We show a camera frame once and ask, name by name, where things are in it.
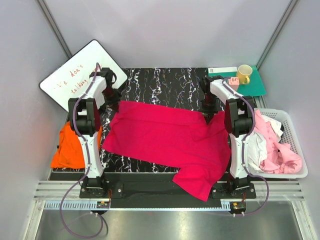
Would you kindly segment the magenta t shirt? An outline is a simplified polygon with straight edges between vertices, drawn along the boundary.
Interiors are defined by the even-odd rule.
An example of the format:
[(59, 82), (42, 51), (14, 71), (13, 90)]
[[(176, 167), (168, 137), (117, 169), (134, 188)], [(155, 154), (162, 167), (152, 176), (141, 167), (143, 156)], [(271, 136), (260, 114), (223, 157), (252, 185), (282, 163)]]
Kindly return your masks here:
[(109, 153), (178, 168), (173, 182), (206, 202), (231, 157), (225, 113), (206, 123), (199, 111), (121, 101), (102, 148)]

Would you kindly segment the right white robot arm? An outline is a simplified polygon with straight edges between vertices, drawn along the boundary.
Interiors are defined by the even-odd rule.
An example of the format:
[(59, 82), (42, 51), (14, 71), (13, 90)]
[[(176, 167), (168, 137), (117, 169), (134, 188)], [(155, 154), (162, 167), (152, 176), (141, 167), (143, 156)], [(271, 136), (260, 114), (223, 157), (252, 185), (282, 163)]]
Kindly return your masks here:
[(209, 124), (218, 114), (217, 100), (224, 105), (224, 127), (229, 134), (231, 160), (226, 192), (232, 198), (239, 198), (250, 190), (251, 177), (248, 170), (248, 145), (255, 127), (254, 99), (242, 95), (227, 84), (227, 77), (205, 76), (199, 81), (204, 93), (201, 100), (201, 112), (205, 122)]

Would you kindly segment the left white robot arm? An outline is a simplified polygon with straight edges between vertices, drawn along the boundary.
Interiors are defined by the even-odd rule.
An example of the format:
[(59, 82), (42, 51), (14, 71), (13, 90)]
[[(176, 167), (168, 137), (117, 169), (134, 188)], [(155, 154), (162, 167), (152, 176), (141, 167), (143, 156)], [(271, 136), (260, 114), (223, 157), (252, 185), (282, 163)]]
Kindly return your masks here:
[(119, 111), (121, 91), (113, 88), (116, 74), (108, 67), (96, 67), (89, 75), (88, 88), (78, 98), (68, 100), (70, 128), (80, 142), (85, 173), (82, 181), (81, 198), (104, 198), (111, 191), (100, 160), (98, 133), (101, 128), (98, 98), (102, 106), (115, 112)]

